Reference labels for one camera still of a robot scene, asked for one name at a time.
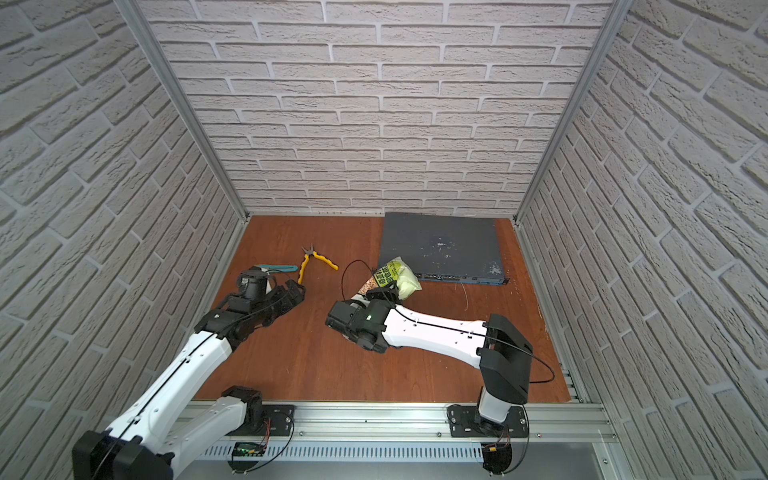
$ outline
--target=yellow pliers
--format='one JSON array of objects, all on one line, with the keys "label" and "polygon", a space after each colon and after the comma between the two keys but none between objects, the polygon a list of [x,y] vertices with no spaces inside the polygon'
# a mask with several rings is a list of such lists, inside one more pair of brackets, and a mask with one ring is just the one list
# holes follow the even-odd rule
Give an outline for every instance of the yellow pliers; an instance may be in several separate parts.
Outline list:
[{"label": "yellow pliers", "polygon": [[304,250],[304,261],[301,263],[301,269],[299,270],[299,285],[301,285],[302,280],[304,280],[304,269],[306,268],[306,265],[310,261],[310,255],[317,258],[318,260],[322,260],[323,262],[328,263],[331,266],[331,268],[333,268],[334,270],[339,269],[339,267],[336,264],[334,264],[332,261],[328,260],[322,255],[317,254],[317,252],[315,251],[314,243],[310,246],[309,250],[307,250],[304,247],[301,247],[301,250]]}]

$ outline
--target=black mounting plate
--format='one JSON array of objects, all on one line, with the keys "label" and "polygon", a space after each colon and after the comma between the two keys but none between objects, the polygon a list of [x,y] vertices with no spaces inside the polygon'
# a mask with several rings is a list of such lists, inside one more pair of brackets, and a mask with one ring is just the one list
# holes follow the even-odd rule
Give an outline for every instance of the black mounting plate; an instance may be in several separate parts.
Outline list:
[{"label": "black mounting plate", "polygon": [[[288,437],[290,436],[290,430],[292,428],[289,418],[293,418],[293,413],[296,411],[294,405],[265,405],[264,414],[269,420],[272,421],[270,427],[270,436],[272,437]],[[266,422],[262,422],[259,425],[245,425],[234,429],[232,432],[227,433],[230,436],[246,435],[263,437],[266,435]]]},{"label": "black mounting plate", "polygon": [[[451,437],[499,437],[501,432],[495,435],[487,435],[478,429],[475,423],[477,406],[451,405],[448,407],[448,421],[451,425]],[[528,423],[521,406],[513,405],[509,409],[505,426],[509,427],[509,436],[513,439],[524,439],[528,436]]]}]

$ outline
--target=white brick wall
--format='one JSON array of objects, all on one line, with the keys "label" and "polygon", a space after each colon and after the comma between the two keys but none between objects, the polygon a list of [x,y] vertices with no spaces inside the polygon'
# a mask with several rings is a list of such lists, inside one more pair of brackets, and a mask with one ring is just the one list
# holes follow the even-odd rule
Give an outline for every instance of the white brick wall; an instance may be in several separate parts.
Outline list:
[{"label": "white brick wall", "polygon": [[250,212],[486,217],[515,213],[611,3],[189,1],[141,5]]},{"label": "white brick wall", "polygon": [[111,2],[12,3],[0,7],[0,476],[67,478],[79,435],[170,362],[236,218]]},{"label": "white brick wall", "polygon": [[521,219],[637,478],[768,474],[766,17],[636,0]]}]

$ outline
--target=yellow-green plastic bag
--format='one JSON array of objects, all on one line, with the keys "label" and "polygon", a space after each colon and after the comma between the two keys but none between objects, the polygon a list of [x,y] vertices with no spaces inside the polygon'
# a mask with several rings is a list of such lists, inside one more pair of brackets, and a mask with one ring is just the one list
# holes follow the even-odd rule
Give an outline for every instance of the yellow-green plastic bag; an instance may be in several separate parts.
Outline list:
[{"label": "yellow-green plastic bag", "polygon": [[411,268],[402,261],[402,258],[396,257],[390,260],[385,266],[379,268],[371,278],[358,291],[360,295],[378,286],[389,285],[391,282],[397,282],[397,297],[405,300],[416,290],[421,290],[422,285],[416,279]]}]

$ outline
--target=wooden tabletop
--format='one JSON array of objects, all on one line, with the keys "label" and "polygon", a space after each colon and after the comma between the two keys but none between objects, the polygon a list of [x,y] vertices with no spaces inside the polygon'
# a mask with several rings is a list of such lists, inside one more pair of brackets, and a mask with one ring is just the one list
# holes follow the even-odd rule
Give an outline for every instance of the wooden tabletop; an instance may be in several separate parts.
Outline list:
[{"label": "wooden tabletop", "polygon": [[[196,399],[216,399],[230,386],[261,390],[269,400],[338,400],[378,402],[475,402],[482,387],[477,369],[451,357],[420,349],[367,352],[325,326],[334,302],[341,300],[344,268],[356,259],[376,267],[381,217],[253,217],[219,289],[216,303],[237,291],[237,275],[259,263],[299,265],[302,246],[325,255],[340,267],[310,259],[304,275],[306,298],[270,327],[257,330],[210,376]],[[452,319],[509,318],[552,366],[554,382],[531,385],[530,402],[568,402],[571,398],[557,356],[538,309],[517,237],[509,220],[496,220],[506,286],[422,282],[404,304],[413,310]],[[277,274],[282,283],[285,276]],[[344,279],[346,296],[369,278],[361,263]],[[547,379],[548,370],[534,362],[531,379]]]}]

